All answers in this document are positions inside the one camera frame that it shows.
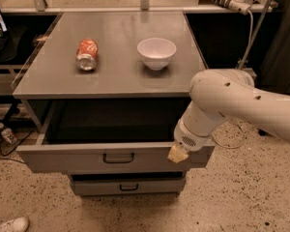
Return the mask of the yellow foam covered gripper finger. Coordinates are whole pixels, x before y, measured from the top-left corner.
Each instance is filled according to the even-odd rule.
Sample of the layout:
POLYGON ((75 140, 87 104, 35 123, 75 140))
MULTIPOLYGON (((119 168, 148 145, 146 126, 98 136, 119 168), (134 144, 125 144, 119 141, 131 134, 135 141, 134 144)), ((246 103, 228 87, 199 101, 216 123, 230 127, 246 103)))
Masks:
POLYGON ((167 158, 175 163, 182 162, 186 160, 189 157, 189 152, 188 150, 180 143, 175 142, 169 153, 167 158))

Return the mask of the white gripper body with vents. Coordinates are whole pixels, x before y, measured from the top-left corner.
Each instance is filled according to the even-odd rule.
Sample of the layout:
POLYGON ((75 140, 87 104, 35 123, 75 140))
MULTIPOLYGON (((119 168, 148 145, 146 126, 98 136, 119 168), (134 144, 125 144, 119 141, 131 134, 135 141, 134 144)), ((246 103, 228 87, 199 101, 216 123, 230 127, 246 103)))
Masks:
POLYGON ((209 140, 213 127, 192 119, 180 119, 174 130, 174 139, 187 151, 200 150, 209 140))

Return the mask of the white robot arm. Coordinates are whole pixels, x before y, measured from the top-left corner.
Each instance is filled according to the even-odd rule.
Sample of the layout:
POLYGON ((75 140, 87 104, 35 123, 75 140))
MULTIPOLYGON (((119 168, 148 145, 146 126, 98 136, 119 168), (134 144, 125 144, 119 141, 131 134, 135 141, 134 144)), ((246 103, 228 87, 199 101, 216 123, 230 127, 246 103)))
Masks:
POLYGON ((234 117, 290 143, 290 96, 254 87, 251 75, 236 69, 198 72, 189 86, 191 102, 174 130, 168 158, 184 161, 211 133, 234 117))

